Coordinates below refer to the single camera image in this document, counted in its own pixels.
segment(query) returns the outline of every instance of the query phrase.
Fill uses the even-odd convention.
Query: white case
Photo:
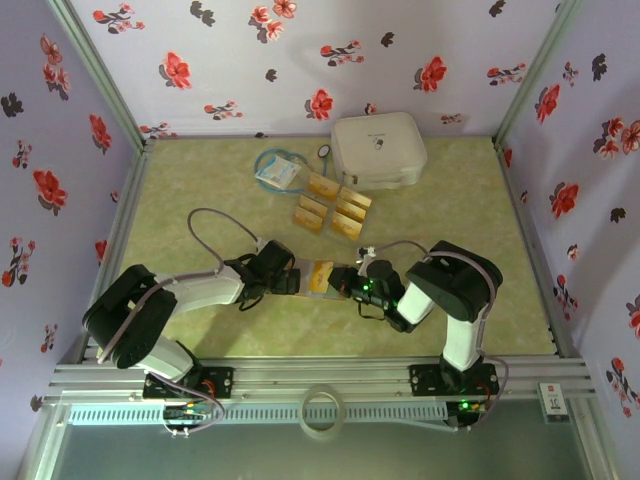
[[[331,150],[338,181],[360,191],[413,185],[427,163],[416,122],[402,112],[338,120]]]

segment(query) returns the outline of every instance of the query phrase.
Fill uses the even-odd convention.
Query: floral wallpaper
[[[145,136],[326,135],[394,111],[493,135],[558,0],[71,3]]]
[[[105,13],[116,28],[125,16]],[[0,477],[9,479],[53,369],[82,333],[134,149],[46,3],[5,5],[0,32],[0,430],[11,432],[0,435]]]
[[[504,147],[519,208],[549,267],[555,314],[595,379],[622,478],[636,478],[640,64],[630,12],[638,5],[615,3],[585,2]]]

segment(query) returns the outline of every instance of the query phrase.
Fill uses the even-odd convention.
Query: green floor
[[[258,236],[281,241],[300,258],[353,263],[355,244],[293,225],[297,196],[265,192],[253,178],[255,158],[268,148],[301,153],[318,171],[316,152],[328,141],[159,141],[123,269],[143,263],[155,273],[180,273],[215,265],[186,228],[187,214],[200,206],[235,216]],[[487,324],[485,350],[552,353],[555,349],[490,139],[434,138],[425,144],[429,160],[418,184],[370,192],[374,201],[359,244],[409,238],[431,247],[444,239],[489,258],[505,281]],[[331,164],[329,172],[333,176]],[[299,176],[306,178],[305,171]],[[246,233],[222,218],[201,215],[194,227],[224,258],[252,251]],[[402,276],[419,255],[413,247],[397,247],[388,255],[385,252],[384,258]],[[177,315],[164,334],[199,357],[437,355],[445,341],[446,315],[436,309],[413,333],[400,334],[386,322],[361,319],[352,302],[267,297],[244,313],[230,305]]]

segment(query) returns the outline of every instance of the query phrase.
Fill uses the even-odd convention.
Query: tan package
[[[331,217],[331,229],[345,235],[354,242],[358,240],[362,224],[350,219],[339,212],[333,212]]]
[[[364,208],[360,208],[353,203],[342,200],[341,198],[336,200],[336,212],[340,212],[360,223],[364,222],[364,216],[367,214],[367,211]]]
[[[311,175],[309,175],[307,190],[333,202],[338,197],[340,185],[322,175],[312,172]]]
[[[300,226],[308,228],[314,233],[320,233],[320,230],[322,230],[322,217],[308,212],[299,205],[296,207],[296,211],[293,214],[293,223],[297,223]]]
[[[309,198],[305,195],[300,195],[300,200],[298,201],[298,205],[304,208],[306,211],[315,213],[319,217],[326,217],[327,212],[329,211],[329,207],[326,205],[316,202],[312,198]]]

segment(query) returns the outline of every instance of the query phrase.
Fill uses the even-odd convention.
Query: ventilation grille
[[[163,423],[162,405],[77,405],[71,411],[73,425],[159,425]],[[335,422],[338,409],[333,403],[312,403],[305,409],[305,419],[313,422]],[[214,411],[218,418],[219,410]],[[444,402],[352,403],[347,405],[347,423],[375,423],[394,420],[433,421],[447,418]],[[208,415],[197,421],[168,421],[169,425],[196,424],[208,421]],[[289,404],[236,404],[227,407],[220,424],[287,424],[298,423],[298,406]]]

